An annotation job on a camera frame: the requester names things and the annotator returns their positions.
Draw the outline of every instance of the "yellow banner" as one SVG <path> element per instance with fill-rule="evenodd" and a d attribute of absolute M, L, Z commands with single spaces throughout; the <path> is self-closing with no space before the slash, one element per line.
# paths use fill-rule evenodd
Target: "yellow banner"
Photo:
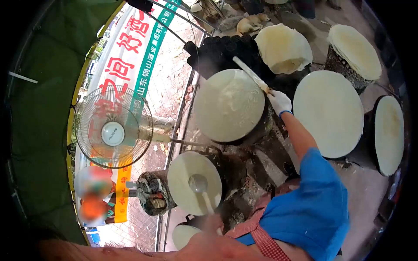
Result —
<path fill-rule="evenodd" d="M 117 170 L 115 223 L 127 221 L 129 189 L 126 182 L 130 181 L 132 165 Z"/>

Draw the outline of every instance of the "blue sleeve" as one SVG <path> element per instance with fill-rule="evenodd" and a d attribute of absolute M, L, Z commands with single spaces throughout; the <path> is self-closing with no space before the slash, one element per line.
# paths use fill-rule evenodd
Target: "blue sleeve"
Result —
<path fill-rule="evenodd" d="M 299 189 L 274 197 L 260 225 L 277 240 L 305 250 L 316 261 L 333 260 L 349 229 L 348 195 L 317 148 L 301 161 Z M 254 243 L 250 234 L 238 239 Z"/>
<path fill-rule="evenodd" d="M 326 161 L 317 148 L 310 148 L 301 161 L 300 189 L 304 193 L 323 190 L 335 184 L 343 186 L 336 171 Z"/>

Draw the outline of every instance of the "tan dog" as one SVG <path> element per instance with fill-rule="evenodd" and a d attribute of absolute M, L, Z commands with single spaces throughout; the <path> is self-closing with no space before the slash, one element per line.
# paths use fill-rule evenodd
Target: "tan dog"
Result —
<path fill-rule="evenodd" d="M 242 36 L 243 33 L 256 31 L 263 28 L 261 21 L 270 21 L 271 19 L 263 13 L 258 15 L 250 15 L 239 21 L 237 24 L 237 35 Z"/>

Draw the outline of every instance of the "white glove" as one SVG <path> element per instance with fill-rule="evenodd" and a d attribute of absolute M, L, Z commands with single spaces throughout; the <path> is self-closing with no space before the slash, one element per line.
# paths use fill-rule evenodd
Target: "white glove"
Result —
<path fill-rule="evenodd" d="M 279 117 L 285 111 L 292 113 L 292 101 L 283 92 L 270 90 L 267 97 Z"/>

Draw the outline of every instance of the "tent canopy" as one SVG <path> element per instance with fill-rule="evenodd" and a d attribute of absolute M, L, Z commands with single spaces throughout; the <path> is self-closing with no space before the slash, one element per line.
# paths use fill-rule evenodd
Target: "tent canopy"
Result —
<path fill-rule="evenodd" d="M 22 216 L 31 225 L 46 226 L 84 245 L 67 172 L 67 122 L 86 54 L 121 3 L 49 1 L 15 71 L 38 83 L 13 78 L 10 85 L 9 171 Z"/>

